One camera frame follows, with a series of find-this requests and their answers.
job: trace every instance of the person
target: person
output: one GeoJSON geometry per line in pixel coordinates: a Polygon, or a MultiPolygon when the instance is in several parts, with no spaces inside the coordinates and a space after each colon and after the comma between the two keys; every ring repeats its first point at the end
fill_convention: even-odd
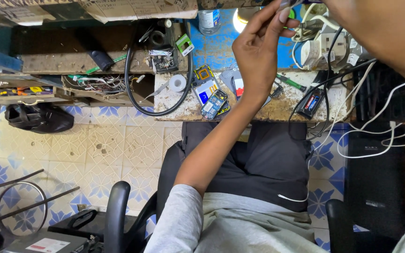
{"type": "MultiPolygon", "coordinates": [[[[405,1],[324,3],[361,45],[405,77],[405,1]]],[[[220,123],[183,123],[183,141],[170,154],[182,164],[162,167],[159,187],[174,184],[166,186],[166,202],[157,202],[164,208],[144,252],[325,252],[307,214],[307,143],[293,141],[286,123],[252,123],[248,143],[236,142],[271,91],[279,37],[292,37],[299,25],[289,9],[277,12],[279,4],[258,11],[232,45],[244,80],[239,102],[220,123]]],[[[302,139],[307,128],[292,123],[290,130],[302,139]]],[[[405,235],[394,251],[405,252],[405,235]]]]}

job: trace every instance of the drawer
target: drawer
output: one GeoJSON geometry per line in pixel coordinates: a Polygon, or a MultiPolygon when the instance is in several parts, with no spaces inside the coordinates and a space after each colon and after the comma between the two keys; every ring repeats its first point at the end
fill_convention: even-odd
{"type": "Polygon", "coordinates": [[[43,102],[63,102],[72,101],[70,91],[53,87],[53,94],[48,95],[26,95],[26,96],[1,96],[0,104],[26,104],[35,105],[43,102]]]}

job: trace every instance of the coiled black cable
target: coiled black cable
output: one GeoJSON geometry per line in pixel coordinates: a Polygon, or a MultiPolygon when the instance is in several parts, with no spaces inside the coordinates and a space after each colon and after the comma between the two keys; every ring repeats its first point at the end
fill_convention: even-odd
{"type": "MultiPolygon", "coordinates": [[[[183,21],[184,21],[184,26],[185,26],[185,28],[184,28],[185,33],[187,34],[188,38],[190,39],[190,31],[188,29],[188,22],[186,19],[183,19],[183,21]]],[[[135,34],[137,33],[137,29],[138,29],[138,26],[135,29],[134,37],[135,37],[135,34]]],[[[129,68],[131,67],[131,57],[132,57],[132,51],[134,48],[134,41],[135,41],[135,38],[132,39],[131,45],[129,46],[129,49],[127,49],[126,64],[124,66],[124,83],[126,84],[127,95],[129,96],[129,99],[131,100],[134,107],[137,108],[137,110],[143,114],[153,116],[153,117],[170,114],[171,112],[175,111],[177,109],[177,107],[179,107],[182,104],[182,102],[187,97],[188,92],[190,91],[191,84],[192,84],[192,76],[193,76],[193,52],[190,52],[188,54],[187,85],[185,86],[184,93],[182,94],[181,98],[177,101],[177,103],[174,106],[172,106],[171,108],[169,108],[163,112],[149,112],[149,111],[143,109],[141,106],[139,106],[137,101],[134,99],[134,96],[132,95],[131,88],[129,87],[129,82],[128,82],[129,78],[128,77],[129,77],[129,68]]]]}

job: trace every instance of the water bottle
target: water bottle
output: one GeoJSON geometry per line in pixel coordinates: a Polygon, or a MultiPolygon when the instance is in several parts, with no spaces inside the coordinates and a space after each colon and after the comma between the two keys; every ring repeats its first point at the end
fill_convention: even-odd
{"type": "Polygon", "coordinates": [[[199,16],[199,31],[206,35],[214,35],[221,27],[220,11],[219,10],[200,10],[199,16]]]}

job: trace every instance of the green screwdriver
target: green screwdriver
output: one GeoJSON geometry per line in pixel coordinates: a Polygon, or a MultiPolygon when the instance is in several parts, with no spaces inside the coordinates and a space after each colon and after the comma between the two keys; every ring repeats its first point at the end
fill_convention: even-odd
{"type": "Polygon", "coordinates": [[[295,83],[294,81],[290,80],[289,78],[286,78],[286,77],[281,76],[281,75],[279,75],[279,74],[276,74],[276,77],[277,77],[279,80],[281,80],[282,82],[284,82],[284,83],[286,83],[286,84],[288,84],[288,85],[290,85],[290,86],[293,86],[293,87],[295,87],[296,89],[299,89],[299,90],[302,91],[302,92],[306,91],[306,89],[307,89],[307,87],[302,86],[301,84],[297,84],[297,83],[295,83]]]}

